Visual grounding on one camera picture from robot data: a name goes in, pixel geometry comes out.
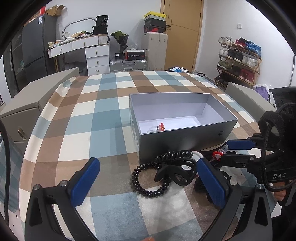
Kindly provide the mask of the right hand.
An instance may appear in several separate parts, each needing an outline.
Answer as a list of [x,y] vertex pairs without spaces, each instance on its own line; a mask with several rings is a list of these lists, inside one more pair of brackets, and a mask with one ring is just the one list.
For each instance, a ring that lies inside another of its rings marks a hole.
[[274,192],[275,198],[281,207],[289,207],[293,203],[293,196],[295,193],[294,186],[292,185],[286,190]]

